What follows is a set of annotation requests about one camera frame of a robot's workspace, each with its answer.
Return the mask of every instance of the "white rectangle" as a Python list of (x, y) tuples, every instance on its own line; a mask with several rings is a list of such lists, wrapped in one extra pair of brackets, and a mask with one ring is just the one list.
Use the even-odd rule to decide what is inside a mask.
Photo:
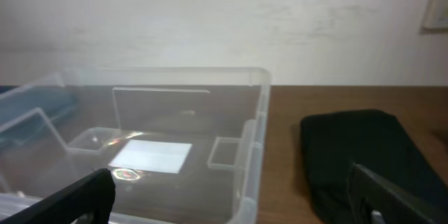
[(180, 172), (191, 143), (167, 143), (132, 139), (114, 157), (109, 166), (149, 172)]

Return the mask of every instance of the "transparent storage box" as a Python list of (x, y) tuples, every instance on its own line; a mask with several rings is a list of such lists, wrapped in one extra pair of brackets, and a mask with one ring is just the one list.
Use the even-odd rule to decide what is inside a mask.
[(263, 69), (70, 69), (0, 94), (0, 220), (99, 168), (110, 224), (255, 223)]

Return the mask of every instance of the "blue fabric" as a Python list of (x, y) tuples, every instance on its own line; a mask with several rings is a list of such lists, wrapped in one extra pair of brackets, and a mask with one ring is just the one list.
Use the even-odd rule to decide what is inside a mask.
[[(0, 125), (24, 113), (41, 108), (53, 124), (61, 122), (76, 108), (76, 99), (63, 87), (33, 87), (0, 99)], [(0, 133), (0, 149), (11, 144), (22, 145), (47, 127), (38, 114)]]

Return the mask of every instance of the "brown wooden surface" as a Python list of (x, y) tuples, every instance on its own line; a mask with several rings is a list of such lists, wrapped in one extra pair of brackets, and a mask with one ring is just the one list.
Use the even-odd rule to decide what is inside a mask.
[(321, 223), (313, 213), (292, 126), (305, 116), (381, 109), (397, 116), (416, 147), (448, 184), (448, 87), (274, 86), (262, 171), (259, 224)]

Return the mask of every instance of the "clear plastic bin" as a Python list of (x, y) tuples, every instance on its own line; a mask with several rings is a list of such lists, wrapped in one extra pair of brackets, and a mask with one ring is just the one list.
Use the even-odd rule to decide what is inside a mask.
[(0, 94), (0, 220), (99, 168), (115, 223), (255, 223), (270, 75), (70, 69)]

